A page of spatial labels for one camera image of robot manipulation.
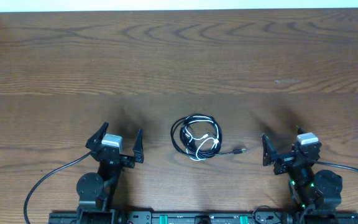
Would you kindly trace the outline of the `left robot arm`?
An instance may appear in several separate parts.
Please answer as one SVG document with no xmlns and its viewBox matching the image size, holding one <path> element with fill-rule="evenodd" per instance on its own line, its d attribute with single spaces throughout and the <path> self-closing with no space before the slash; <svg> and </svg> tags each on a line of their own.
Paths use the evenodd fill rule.
<svg viewBox="0 0 358 224">
<path fill-rule="evenodd" d="M 123 155 L 122 137 L 108 134 L 109 123 L 103 125 L 87 140 L 90 156 L 99 163 L 97 172 L 83 175 L 76 185 L 79 195 L 77 223 L 127 223 L 127 215 L 113 208 L 112 201 L 121 172 L 143 163 L 143 131 L 138 131 L 132 156 Z"/>
</svg>

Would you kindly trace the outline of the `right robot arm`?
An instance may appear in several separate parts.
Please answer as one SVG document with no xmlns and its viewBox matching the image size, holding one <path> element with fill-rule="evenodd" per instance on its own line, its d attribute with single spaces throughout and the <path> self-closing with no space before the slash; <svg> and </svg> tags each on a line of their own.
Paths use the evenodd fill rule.
<svg viewBox="0 0 358 224">
<path fill-rule="evenodd" d="M 269 137 L 262 135 L 263 165 L 273 165 L 275 175 L 288 174 L 295 208 L 280 217 L 282 223 L 338 223 L 342 177 L 330 170 L 314 173 L 322 144 L 318 137 L 298 128 L 291 151 L 279 154 Z"/>
</svg>

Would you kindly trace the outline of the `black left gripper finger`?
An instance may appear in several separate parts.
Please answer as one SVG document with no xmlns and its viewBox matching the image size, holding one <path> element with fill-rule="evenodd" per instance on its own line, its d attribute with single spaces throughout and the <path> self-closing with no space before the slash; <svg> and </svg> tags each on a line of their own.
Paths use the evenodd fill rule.
<svg viewBox="0 0 358 224">
<path fill-rule="evenodd" d="M 139 129 L 139 132 L 138 132 L 136 140 L 135 140 L 134 147 L 132 149 L 134 152 L 134 160 L 137 163 L 144 162 L 144 150 L 143 150 L 143 144 L 142 144 L 142 135 L 143 135 L 143 130 Z"/>
<path fill-rule="evenodd" d="M 102 126 L 87 140 L 85 147 L 90 151 L 96 152 L 101 146 L 103 137 L 106 135 L 108 122 L 104 122 Z"/>
</svg>

